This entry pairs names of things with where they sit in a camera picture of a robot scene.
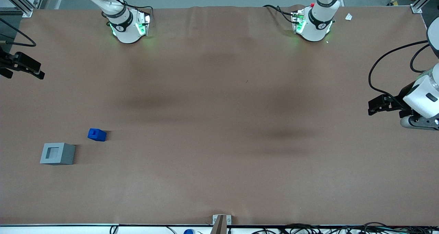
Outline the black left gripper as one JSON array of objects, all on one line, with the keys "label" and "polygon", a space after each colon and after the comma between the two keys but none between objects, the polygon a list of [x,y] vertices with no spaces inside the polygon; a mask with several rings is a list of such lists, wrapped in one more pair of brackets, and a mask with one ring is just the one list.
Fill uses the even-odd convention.
[{"label": "black left gripper", "polygon": [[379,95],[376,98],[368,101],[368,115],[372,116],[378,112],[392,112],[395,110],[399,111],[399,117],[411,117],[413,115],[413,109],[403,100],[406,95],[409,94],[413,88],[415,81],[403,87],[399,94],[394,97],[394,101],[388,95]]}]

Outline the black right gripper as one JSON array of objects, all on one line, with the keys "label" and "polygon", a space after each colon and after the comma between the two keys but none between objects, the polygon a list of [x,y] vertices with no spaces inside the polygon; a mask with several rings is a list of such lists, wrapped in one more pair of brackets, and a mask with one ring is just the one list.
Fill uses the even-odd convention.
[{"label": "black right gripper", "polygon": [[29,73],[34,77],[43,80],[45,73],[41,70],[41,63],[22,52],[15,54],[0,50],[0,75],[5,78],[12,78],[13,72],[10,70]]}]

